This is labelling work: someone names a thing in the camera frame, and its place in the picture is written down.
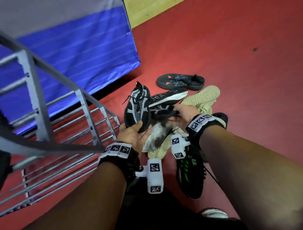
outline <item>forearm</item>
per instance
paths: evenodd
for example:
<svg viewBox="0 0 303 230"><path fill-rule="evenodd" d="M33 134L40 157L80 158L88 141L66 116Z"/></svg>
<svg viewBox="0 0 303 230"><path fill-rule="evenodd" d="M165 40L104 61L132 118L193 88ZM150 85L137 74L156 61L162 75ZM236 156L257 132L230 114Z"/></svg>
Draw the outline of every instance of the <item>forearm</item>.
<svg viewBox="0 0 303 230"><path fill-rule="evenodd" d="M114 229L125 189L121 170L104 162L86 182L26 229Z"/></svg>
<svg viewBox="0 0 303 230"><path fill-rule="evenodd" d="M302 221L303 169L292 160L219 126L207 128L201 149L228 199L257 229L296 229Z"/></svg>

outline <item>hand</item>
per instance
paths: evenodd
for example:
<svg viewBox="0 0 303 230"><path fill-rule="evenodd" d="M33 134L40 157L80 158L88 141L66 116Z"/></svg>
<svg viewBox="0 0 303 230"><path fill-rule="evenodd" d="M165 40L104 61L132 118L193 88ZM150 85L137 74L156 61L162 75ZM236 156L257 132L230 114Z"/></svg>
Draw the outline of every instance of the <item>hand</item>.
<svg viewBox="0 0 303 230"><path fill-rule="evenodd" d="M142 127L143 122L138 123L126 128L125 123L120 125L119 134L117 142L124 142L126 144L131 144L132 148L139 153L139 158L141 158L141 153L143 145L145 144L147 138L152 133L152 126L149 125L148 129L143 133L138 133Z"/></svg>
<svg viewBox="0 0 303 230"><path fill-rule="evenodd" d="M185 129L191 123L194 116L201 114L193 105L176 104L174 110L179 111L179 114L178 116L170 117L169 123L173 126L179 126L184 132L187 132Z"/></svg>

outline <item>blue tarp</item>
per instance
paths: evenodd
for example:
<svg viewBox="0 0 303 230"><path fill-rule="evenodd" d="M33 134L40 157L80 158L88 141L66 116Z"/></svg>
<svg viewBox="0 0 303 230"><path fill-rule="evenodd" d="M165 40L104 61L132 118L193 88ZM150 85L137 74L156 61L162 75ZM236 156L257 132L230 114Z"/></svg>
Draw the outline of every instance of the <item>blue tarp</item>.
<svg viewBox="0 0 303 230"><path fill-rule="evenodd" d="M73 82L92 94L140 65L124 6L72 20L18 40ZM0 47L0 58L12 52ZM37 69L46 103L70 89ZM24 76L21 65L0 67L0 88ZM50 106L50 117L78 102L75 95ZM9 121L32 111L27 86L0 97L0 109ZM18 130L33 128L30 123Z"/></svg>

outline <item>qr code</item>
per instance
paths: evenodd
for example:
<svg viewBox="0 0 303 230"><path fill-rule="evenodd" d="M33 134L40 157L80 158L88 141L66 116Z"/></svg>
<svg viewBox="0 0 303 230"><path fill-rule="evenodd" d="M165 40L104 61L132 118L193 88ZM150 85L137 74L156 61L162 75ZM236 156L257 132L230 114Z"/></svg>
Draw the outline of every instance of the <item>qr code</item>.
<svg viewBox="0 0 303 230"><path fill-rule="evenodd" d="M126 153L126 154L128 154L130 149L131 148L129 148L129 147L122 146L121 150L120 150L120 153Z"/></svg>
<svg viewBox="0 0 303 230"><path fill-rule="evenodd" d="M204 115L204 116L202 116L202 117L205 117L205 118L210 118L210 117L211 117L211 115L206 114L206 115Z"/></svg>
<svg viewBox="0 0 303 230"><path fill-rule="evenodd" d="M183 157L182 153L175 153L174 155L176 156L176 158L181 158L181 157Z"/></svg>
<svg viewBox="0 0 303 230"><path fill-rule="evenodd" d="M160 164L155 163L150 165L151 172L160 172Z"/></svg>
<svg viewBox="0 0 303 230"><path fill-rule="evenodd" d="M204 118L200 117L198 120L196 120L196 122L201 123L204 120L205 120Z"/></svg>
<svg viewBox="0 0 303 230"><path fill-rule="evenodd" d="M120 145L112 145L111 151L119 151Z"/></svg>
<svg viewBox="0 0 303 230"><path fill-rule="evenodd" d="M161 192L161 186L151 186L151 193L152 192Z"/></svg>
<svg viewBox="0 0 303 230"><path fill-rule="evenodd" d="M195 129L197 126L198 126L198 123L195 123L195 122L194 122L194 123L191 125L190 128L191 128L191 129Z"/></svg>
<svg viewBox="0 0 303 230"><path fill-rule="evenodd" d="M174 138L172 139L172 144L178 144L179 143L179 138Z"/></svg>
<svg viewBox="0 0 303 230"><path fill-rule="evenodd" d="M111 147L106 147L105 150L103 151L103 153L107 152Z"/></svg>

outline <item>person's left arm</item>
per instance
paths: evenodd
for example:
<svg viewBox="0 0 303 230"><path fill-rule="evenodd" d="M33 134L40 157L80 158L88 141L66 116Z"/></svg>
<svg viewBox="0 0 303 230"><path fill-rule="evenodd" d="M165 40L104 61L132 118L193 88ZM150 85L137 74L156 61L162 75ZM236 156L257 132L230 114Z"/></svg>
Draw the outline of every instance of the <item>person's left arm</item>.
<svg viewBox="0 0 303 230"><path fill-rule="evenodd" d="M117 141L131 144L141 154L151 133L138 133L142 122L120 126ZM113 163L102 162L86 182L25 229L114 229L126 190L126 179Z"/></svg>

